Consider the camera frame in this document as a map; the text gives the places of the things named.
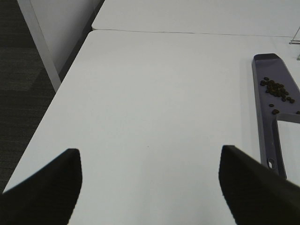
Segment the white table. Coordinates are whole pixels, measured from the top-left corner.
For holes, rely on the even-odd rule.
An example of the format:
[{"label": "white table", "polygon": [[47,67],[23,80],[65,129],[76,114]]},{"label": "white table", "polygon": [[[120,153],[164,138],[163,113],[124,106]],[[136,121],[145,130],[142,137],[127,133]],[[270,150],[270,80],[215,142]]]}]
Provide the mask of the white table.
[{"label": "white table", "polygon": [[218,182],[221,148],[259,161],[251,61],[277,53],[298,75],[288,39],[91,32],[6,190],[78,148],[71,225],[235,224]]},{"label": "white table", "polygon": [[299,12],[299,0],[105,0],[92,27],[292,37]]}]

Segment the dark pellet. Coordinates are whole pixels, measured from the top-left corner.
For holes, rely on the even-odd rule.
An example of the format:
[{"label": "dark pellet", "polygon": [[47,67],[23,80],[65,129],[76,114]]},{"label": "dark pellet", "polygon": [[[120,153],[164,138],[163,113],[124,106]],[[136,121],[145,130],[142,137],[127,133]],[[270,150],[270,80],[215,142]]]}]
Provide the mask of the dark pellet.
[{"label": "dark pellet", "polygon": [[277,110],[277,109],[274,109],[273,111],[272,111],[272,114],[277,114],[277,113],[279,113],[279,110]]}]

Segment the gray carpet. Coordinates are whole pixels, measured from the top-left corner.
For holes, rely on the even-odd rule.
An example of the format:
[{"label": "gray carpet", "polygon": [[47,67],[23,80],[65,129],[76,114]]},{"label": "gray carpet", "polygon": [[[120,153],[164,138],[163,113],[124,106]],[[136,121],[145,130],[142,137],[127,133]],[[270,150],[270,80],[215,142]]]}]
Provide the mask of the gray carpet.
[{"label": "gray carpet", "polygon": [[0,0],[0,193],[55,92],[16,0]]}]

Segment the dark carpet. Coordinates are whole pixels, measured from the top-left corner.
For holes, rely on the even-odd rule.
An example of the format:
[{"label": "dark carpet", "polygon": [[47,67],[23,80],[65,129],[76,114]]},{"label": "dark carpet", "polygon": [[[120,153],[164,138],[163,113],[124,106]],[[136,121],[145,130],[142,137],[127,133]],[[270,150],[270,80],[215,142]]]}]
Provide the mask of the dark carpet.
[{"label": "dark carpet", "polygon": [[0,193],[55,92],[16,0],[0,0]]}]

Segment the white tabletop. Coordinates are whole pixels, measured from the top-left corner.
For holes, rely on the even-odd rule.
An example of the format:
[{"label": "white tabletop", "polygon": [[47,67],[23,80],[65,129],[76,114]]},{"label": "white tabletop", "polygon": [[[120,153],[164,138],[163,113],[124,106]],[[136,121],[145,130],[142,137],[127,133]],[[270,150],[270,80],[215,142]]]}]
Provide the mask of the white tabletop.
[{"label": "white tabletop", "polygon": [[259,160],[251,61],[276,53],[299,83],[288,41],[91,32],[6,190],[78,148],[71,225],[235,224],[218,182],[222,145]]},{"label": "white tabletop", "polygon": [[105,0],[94,30],[294,36],[299,0]]}]

